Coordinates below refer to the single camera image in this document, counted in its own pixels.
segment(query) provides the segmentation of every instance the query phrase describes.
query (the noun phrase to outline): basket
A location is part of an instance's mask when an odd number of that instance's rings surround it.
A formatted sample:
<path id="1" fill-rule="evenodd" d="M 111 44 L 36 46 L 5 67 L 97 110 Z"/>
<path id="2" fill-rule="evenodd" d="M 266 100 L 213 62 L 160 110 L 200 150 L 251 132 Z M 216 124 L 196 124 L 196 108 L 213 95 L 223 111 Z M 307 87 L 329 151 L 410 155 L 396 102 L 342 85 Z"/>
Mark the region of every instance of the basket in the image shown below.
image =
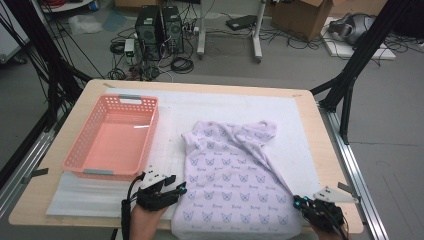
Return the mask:
<path id="1" fill-rule="evenodd" d="M 83 178 L 132 181 L 146 166 L 158 119 L 156 97 L 101 95 L 63 169 Z"/>

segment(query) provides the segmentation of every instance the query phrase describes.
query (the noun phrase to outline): human hand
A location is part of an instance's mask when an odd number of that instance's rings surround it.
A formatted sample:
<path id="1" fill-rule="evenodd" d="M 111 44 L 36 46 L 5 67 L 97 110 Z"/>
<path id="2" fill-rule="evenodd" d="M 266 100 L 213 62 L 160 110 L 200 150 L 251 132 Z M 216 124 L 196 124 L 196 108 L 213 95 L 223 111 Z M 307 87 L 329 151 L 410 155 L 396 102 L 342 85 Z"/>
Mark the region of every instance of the human hand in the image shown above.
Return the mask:
<path id="1" fill-rule="evenodd" d="M 311 228 L 315 231 L 315 233 L 317 234 L 319 240 L 343 240 L 342 236 L 340 236 L 338 233 L 336 232 L 326 232 L 324 230 L 319 229 L 318 227 L 314 226 L 313 224 L 310 224 Z M 344 225 L 340 226 L 340 228 L 342 229 L 344 235 L 350 239 L 346 229 L 344 228 Z"/>
<path id="2" fill-rule="evenodd" d="M 168 208 L 149 212 L 136 204 L 131 212 L 130 239 L 150 240 L 155 236 L 159 220 Z"/>

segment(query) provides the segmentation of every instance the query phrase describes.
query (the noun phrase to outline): table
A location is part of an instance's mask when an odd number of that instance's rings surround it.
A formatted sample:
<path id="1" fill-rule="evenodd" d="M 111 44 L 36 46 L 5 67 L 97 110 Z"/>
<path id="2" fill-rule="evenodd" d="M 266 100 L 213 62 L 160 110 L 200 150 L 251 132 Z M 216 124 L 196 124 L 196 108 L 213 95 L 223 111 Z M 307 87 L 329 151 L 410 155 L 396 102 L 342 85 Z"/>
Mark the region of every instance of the table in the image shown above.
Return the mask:
<path id="1" fill-rule="evenodd" d="M 318 111 L 312 94 L 307 90 L 197 85 L 155 82 L 130 82 L 116 80 L 92 80 L 85 87 L 78 102 L 68 116 L 62 129 L 41 162 L 39 169 L 48 168 L 47 175 L 34 177 L 28 184 L 11 215 L 9 222 L 16 225 L 36 226 L 85 226 L 120 227 L 118 218 L 47 216 L 45 212 L 59 183 L 64 161 L 79 129 L 95 103 L 97 97 L 108 88 L 147 89 L 157 91 L 244 94 L 256 96 L 289 97 L 296 101 L 311 155 L 322 187 L 337 188 L 337 183 L 346 184 L 336 153 Z M 362 221 L 354 204 L 337 204 L 349 223 L 351 233 L 363 231 Z M 160 229 L 170 229 L 169 220 L 161 220 Z"/>

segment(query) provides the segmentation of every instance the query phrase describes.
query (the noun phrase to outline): gray floor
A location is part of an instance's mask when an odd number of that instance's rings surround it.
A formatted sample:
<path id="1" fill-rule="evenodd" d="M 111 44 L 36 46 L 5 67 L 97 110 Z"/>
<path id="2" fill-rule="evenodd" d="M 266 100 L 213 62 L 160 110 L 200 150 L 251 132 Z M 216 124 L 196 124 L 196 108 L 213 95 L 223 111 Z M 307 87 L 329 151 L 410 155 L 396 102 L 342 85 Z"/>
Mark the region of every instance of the gray floor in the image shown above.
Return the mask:
<path id="1" fill-rule="evenodd" d="M 93 15 L 103 23 L 109 13 L 101 10 Z M 133 24 L 134 20 L 129 19 L 115 32 L 78 35 L 75 40 L 105 75 L 111 68 L 109 40 Z M 65 40 L 76 67 L 98 77 L 69 38 Z M 277 37 L 270 43 L 262 41 L 263 60 L 257 64 L 249 39 L 208 37 L 203 60 L 193 55 L 194 71 L 187 75 L 171 73 L 172 81 L 312 89 L 337 76 L 346 64 L 344 60 L 329 57 L 324 46 L 318 50 L 300 50 L 287 46 L 286 40 Z M 421 95 L 424 55 L 412 50 L 395 54 L 395 61 L 382 61 L 380 67 L 370 62 L 360 75 L 353 96 L 349 139 L 389 238 L 423 239 L 424 207 L 420 200 L 424 195 L 421 185 L 424 182 Z M 170 82 L 171 78 L 162 74 L 157 81 Z M 30 64 L 0 65 L 0 95 L 0 167 L 3 167 L 44 112 L 46 103 Z M 1 239 L 109 239 L 112 232 L 111 229 L 11 226 L 8 214 L 9 211 L 0 220 Z M 364 232 L 353 239 L 370 237 Z"/>

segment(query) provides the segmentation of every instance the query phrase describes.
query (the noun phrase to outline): cable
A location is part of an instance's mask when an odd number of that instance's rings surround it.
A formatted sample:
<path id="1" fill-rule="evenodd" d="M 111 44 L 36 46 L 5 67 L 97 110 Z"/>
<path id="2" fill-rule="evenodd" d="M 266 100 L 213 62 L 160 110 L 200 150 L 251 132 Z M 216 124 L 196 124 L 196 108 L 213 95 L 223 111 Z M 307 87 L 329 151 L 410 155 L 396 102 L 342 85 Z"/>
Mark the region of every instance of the cable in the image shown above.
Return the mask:
<path id="1" fill-rule="evenodd" d="M 193 71 L 194 63 L 192 60 L 183 57 L 176 57 L 171 62 L 171 70 L 178 74 L 187 74 Z"/>
<path id="2" fill-rule="evenodd" d="M 65 5 L 66 0 L 41 0 L 41 3 L 49 8 L 59 8 Z"/>

